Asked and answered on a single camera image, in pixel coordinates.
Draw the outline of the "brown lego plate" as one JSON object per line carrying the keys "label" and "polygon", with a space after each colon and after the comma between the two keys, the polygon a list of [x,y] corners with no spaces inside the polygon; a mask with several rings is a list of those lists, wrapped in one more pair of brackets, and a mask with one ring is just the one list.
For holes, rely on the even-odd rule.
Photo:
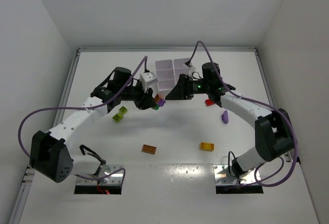
{"label": "brown lego plate", "polygon": [[154,100],[156,103],[160,102],[161,100],[165,100],[164,96],[161,93],[158,93],[155,97]]}
{"label": "brown lego plate", "polygon": [[144,144],[142,146],[142,150],[141,151],[144,152],[144,153],[147,153],[147,154],[155,155],[155,153],[156,153],[156,147]]}

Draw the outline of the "long red lego brick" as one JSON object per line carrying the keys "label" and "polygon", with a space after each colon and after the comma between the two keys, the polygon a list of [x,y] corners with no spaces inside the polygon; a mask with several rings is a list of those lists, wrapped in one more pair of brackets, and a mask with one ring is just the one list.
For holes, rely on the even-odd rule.
{"label": "long red lego brick", "polygon": [[211,106],[211,105],[214,105],[214,102],[212,102],[210,99],[206,99],[205,100],[205,105],[206,106]]}

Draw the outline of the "lime green lego brick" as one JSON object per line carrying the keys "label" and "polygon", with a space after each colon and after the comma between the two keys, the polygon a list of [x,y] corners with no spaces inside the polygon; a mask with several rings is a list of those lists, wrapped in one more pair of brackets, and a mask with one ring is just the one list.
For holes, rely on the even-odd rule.
{"label": "lime green lego brick", "polygon": [[119,112],[120,112],[122,115],[124,115],[124,114],[127,113],[127,108],[124,107],[124,106],[122,106],[122,107],[119,108]]}

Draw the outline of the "lavender curved lego brick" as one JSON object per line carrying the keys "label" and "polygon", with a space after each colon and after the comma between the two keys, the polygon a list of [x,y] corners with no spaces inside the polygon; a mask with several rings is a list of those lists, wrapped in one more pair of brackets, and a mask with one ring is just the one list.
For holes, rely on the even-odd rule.
{"label": "lavender curved lego brick", "polygon": [[222,119],[222,122],[223,122],[224,124],[228,124],[228,122],[229,122],[229,117],[228,117],[228,111],[227,111],[227,110],[225,110],[225,111],[222,113],[222,115],[221,115],[221,119]]}

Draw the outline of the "yellow lego brick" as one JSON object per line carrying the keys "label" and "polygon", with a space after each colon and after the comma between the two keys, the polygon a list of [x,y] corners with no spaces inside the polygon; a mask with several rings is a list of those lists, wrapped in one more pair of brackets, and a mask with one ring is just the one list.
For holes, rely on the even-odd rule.
{"label": "yellow lego brick", "polygon": [[200,143],[200,150],[202,151],[214,151],[214,144],[213,143],[207,143],[207,142],[201,142]]}

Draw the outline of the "purple lego plate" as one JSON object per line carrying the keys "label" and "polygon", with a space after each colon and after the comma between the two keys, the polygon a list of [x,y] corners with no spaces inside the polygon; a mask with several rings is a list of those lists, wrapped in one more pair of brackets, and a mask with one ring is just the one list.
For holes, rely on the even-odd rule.
{"label": "purple lego plate", "polygon": [[160,106],[160,107],[163,107],[164,106],[164,104],[165,104],[165,100],[163,100],[163,99],[158,99],[158,101],[157,101],[157,105],[158,106]]}

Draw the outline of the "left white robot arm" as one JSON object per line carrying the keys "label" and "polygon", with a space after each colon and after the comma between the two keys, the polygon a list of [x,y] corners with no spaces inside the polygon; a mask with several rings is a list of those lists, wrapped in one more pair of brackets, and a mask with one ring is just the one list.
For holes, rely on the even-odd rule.
{"label": "left white robot arm", "polygon": [[69,175],[102,180],[106,161],[85,145],[79,146],[80,155],[71,155],[70,149],[78,137],[97,120],[110,113],[121,101],[132,101],[139,110],[153,108],[153,90],[156,75],[146,70],[136,84],[131,71],[116,67],[91,92],[81,107],[67,119],[47,132],[38,131],[32,137],[30,166],[56,183]]}

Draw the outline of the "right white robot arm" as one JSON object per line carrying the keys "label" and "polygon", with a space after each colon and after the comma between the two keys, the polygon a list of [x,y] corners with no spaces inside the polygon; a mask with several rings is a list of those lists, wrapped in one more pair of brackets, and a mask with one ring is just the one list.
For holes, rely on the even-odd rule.
{"label": "right white robot arm", "polygon": [[190,100],[196,94],[206,94],[213,103],[233,112],[254,129],[254,147],[233,159],[229,167],[234,177],[239,178],[294,148],[290,120],[285,110],[273,110],[244,99],[235,87],[220,81],[217,63],[204,63],[202,73],[200,80],[181,74],[166,100]]}

